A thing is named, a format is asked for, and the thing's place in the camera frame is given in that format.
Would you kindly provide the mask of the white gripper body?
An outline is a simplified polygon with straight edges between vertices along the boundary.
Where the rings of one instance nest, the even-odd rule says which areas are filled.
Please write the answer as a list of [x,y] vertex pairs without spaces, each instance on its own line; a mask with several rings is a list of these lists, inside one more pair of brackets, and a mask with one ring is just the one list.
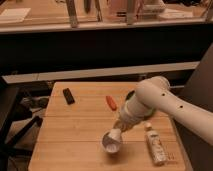
[[138,102],[127,100],[119,111],[119,117],[113,128],[126,132],[139,124],[148,115],[150,109]]

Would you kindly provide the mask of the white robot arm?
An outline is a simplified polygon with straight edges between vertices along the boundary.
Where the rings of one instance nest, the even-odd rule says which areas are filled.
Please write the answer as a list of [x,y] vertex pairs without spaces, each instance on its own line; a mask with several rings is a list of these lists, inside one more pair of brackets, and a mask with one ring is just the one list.
[[121,107],[114,128],[127,131],[155,110],[170,115],[213,145],[213,113],[175,96],[170,91],[168,79],[163,76],[151,77],[137,83],[134,94]]

